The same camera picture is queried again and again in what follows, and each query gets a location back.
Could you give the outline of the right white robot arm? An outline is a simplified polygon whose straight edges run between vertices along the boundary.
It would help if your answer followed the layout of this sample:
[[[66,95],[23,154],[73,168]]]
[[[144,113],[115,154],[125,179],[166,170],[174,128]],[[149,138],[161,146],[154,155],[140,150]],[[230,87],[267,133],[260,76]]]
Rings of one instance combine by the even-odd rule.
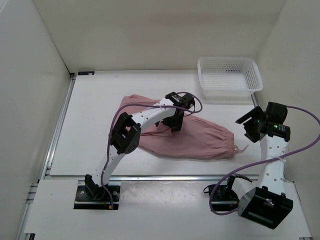
[[[284,125],[288,109],[269,102],[265,110],[259,106],[239,118],[245,136],[259,142],[261,160],[271,160],[259,174],[257,181],[234,173],[228,178],[224,193],[230,200],[238,199],[237,214],[274,230],[292,211],[293,200],[286,197],[284,188],[283,155],[291,137],[290,127]]]

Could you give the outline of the aluminium frame rail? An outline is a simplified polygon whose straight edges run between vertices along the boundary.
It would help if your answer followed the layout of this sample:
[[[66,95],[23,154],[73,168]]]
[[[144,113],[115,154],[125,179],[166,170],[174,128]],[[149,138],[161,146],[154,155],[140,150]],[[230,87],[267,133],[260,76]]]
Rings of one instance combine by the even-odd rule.
[[[114,175],[109,181],[219,181],[222,178],[223,175]]]

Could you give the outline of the pink trousers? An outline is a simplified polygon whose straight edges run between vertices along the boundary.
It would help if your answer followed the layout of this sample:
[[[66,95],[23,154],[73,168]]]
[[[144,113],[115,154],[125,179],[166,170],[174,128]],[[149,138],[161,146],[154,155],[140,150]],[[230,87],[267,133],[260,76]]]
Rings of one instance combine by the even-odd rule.
[[[234,133],[195,115],[183,118],[180,131],[152,124],[143,131],[139,147],[154,155],[175,159],[232,159],[245,149],[235,144]]]

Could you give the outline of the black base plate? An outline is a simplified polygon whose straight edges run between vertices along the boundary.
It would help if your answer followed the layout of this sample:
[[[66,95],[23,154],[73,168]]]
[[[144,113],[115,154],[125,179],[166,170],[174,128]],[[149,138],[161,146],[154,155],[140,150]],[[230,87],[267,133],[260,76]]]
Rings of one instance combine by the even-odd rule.
[[[227,187],[227,185],[219,185],[215,190],[213,197],[213,202],[230,202],[230,203],[238,203],[239,199],[237,194]]]
[[[84,183],[77,186],[73,208],[75,210],[118,210],[120,202],[120,185],[107,185],[112,196],[113,207],[110,205],[110,195],[103,187],[100,187],[97,194],[93,196]]]

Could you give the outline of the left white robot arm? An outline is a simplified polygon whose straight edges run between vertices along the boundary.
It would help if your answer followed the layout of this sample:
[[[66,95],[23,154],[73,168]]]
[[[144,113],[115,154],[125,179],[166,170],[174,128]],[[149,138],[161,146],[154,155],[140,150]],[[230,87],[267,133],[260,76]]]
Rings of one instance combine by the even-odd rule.
[[[151,126],[163,124],[172,132],[179,132],[185,112],[192,113],[195,96],[171,92],[154,105],[128,103],[115,113],[107,140],[106,153],[94,173],[84,179],[87,194],[95,201],[112,194],[107,189],[110,177],[120,160],[139,146],[141,134]]]

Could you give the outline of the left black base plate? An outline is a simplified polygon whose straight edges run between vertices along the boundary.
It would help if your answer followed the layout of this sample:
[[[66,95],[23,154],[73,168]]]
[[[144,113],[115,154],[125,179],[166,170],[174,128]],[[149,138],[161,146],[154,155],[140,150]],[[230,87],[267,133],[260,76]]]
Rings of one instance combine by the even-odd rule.
[[[97,194],[93,196],[84,183],[77,186],[73,208],[75,210],[118,210],[120,202],[120,185],[107,185],[112,196],[113,207],[110,205],[110,195],[103,187],[100,187]]]

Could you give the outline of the white plastic basket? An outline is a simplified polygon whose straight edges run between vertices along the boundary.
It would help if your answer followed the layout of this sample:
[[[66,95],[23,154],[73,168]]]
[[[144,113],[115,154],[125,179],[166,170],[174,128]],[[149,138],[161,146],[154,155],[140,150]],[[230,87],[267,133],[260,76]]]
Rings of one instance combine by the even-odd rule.
[[[213,98],[247,98],[263,89],[256,62],[249,57],[200,57],[198,80],[203,95]]]

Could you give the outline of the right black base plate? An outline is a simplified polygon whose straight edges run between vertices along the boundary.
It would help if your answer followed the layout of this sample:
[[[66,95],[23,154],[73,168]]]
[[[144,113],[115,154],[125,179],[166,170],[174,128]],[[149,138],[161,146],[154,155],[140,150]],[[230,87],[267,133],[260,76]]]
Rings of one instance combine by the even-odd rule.
[[[219,185],[215,190],[213,197],[213,202],[230,202],[230,203],[238,203],[239,199],[237,194],[227,187],[227,185]]]

